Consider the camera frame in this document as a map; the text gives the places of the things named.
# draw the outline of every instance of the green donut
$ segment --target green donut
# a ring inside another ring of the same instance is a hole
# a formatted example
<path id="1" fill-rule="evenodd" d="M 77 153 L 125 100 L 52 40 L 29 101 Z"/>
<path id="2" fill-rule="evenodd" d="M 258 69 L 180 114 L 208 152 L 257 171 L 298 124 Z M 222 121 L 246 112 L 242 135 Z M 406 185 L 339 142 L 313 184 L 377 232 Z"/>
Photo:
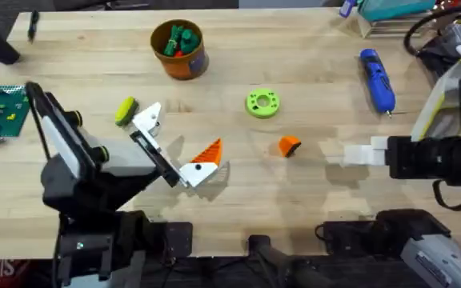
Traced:
<path id="1" fill-rule="evenodd" d="M 245 99 L 248 113 L 257 118 L 269 118 L 280 108 L 279 96 L 269 89 L 253 90 Z"/>

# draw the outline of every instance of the blue screwdriver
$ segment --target blue screwdriver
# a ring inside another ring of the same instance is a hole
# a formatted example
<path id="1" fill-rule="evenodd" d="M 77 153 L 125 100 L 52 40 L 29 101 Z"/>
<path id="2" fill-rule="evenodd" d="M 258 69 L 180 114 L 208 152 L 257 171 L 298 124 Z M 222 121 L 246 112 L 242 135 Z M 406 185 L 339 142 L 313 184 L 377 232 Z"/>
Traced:
<path id="1" fill-rule="evenodd" d="M 367 86 L 376 110 L 391 117 L 396 97 L 378 53 L 374 49 L 365 49 L 360 52 L 360 60 L 367 74 Z"/>

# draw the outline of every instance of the yellow sponge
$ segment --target yellow sponge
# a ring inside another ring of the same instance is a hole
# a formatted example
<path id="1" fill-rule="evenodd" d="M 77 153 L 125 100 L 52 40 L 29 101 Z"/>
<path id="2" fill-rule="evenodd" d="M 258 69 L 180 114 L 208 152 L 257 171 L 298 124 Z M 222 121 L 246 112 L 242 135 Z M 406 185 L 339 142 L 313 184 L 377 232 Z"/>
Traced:
<path id="1" fill-rule="evenodd" d="M 117 124 L 117 126 L 125 126 L 129 124 L 137 109 L 138 102 L 136 99 L 132 97 L 126 98 L 117 110 L 117 114 L 115 115 L 115 124 Z"/>

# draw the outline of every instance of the wooden tabletop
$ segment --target wooden tabletop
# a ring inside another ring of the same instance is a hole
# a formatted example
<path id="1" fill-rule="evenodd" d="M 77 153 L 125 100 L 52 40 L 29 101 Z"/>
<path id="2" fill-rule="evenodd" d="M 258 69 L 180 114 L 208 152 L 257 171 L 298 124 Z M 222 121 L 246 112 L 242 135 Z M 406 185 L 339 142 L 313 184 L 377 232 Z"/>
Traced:
<path id="1" fill-rule="evenodd" d="M 200 78 L 168 77 L 152 53 L 152 30 L 173 18 L 202 28 L 210 64 Z M 431 84 L 400 39 L 361 39 L 354 20 L 331 8 L 42 13 L 33 45 L 29 21 L 20 14 L 9 36 L 22 60 L 0 64 L 0 84 L 36 81 L 66 109 L 81 111 L 91 134 L 125 141 L 114 124 L 119 103 L 128 96 L 142 107 L 161 102 L 158 142 L 180 162 L 222 138 L 224 167 L 213 181 L 195 192 L 160 179 L 125 207 L 155 221 L 192 222 L 193 255 L 244 254 L 250 234 L 270 235 L 287 253 L 323 254 L 316 225 L 392 208 L 432 212 L 461 244 L 461 213 L 440 208 L 429 181 L 339 165 L 345 145 L 409 134 L 429 95 Z M 358 61 L 364 48 L 379 52 L 390 75 L 398 103 L 392 118 L 371 110 Z M 281 98 L 273 118 L 245 110 L 245 97 L 259 87 Z M 285 159 L 277 143 L 288 134 L 302 146 Z M 52 255 L 58 218 L 42 204 L 44 162 L 29 116 L 20 137 L 0 145 L 0 258 Z M 461 190 L 446 195 L 461 201 Z"/>

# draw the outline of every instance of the orange block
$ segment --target orange block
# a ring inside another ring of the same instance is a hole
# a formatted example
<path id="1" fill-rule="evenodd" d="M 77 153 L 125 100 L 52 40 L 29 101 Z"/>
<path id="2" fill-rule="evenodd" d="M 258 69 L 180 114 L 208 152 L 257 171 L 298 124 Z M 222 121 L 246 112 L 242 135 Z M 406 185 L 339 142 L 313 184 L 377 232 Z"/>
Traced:
<path id="1" fill-rule="evenodd" d="M 222 139 L 218 138 L 213 144 L 207 147 L 201 154 L 191 160 L 192 163 L 213 162 L 217 166 L 222 160 Z"/>
<path id="2" fill-rule="evenodd" d="M 284 136 L 279 141 L 279 148 L 282 156 L 290 157 L 302 143 L 295 136 Z"/>

